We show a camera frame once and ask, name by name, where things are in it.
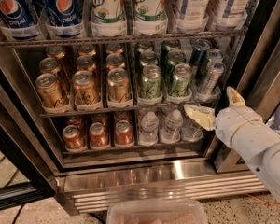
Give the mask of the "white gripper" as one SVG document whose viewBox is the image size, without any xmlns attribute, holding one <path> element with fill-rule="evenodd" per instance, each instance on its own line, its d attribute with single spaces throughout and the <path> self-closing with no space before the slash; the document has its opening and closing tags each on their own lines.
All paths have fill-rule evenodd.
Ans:
<svg viewBox="0 0 280 224">
<path fill-rule="evenodd" d="M 233 87 L 226 89 L 229 106 L 219 111 L 206 106 L 184 105 L 185 113 L 207 131 L 215 128 L 216 136 L 239 155 L 253 155 L 253 148 L 265 144 L 270 129 L 262 117 L 245 106 L 245 99 Z"/>
</svg>

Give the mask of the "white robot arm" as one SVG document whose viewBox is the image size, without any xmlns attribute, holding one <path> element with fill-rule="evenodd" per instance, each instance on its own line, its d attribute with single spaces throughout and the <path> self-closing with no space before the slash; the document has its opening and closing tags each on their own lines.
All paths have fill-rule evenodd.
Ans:
<svg viewBox="0 0 280 224">
<path fill-rule="evenodd" d="M 215 110 L 206 106 L 184 105 L 185 113 L 233 149 L 245 161 L 267 190 L 280 202 L 280 135 L 262 117 L 245 105 L 245 99 L 227 88 L 229 106 Z"/>
</svg>

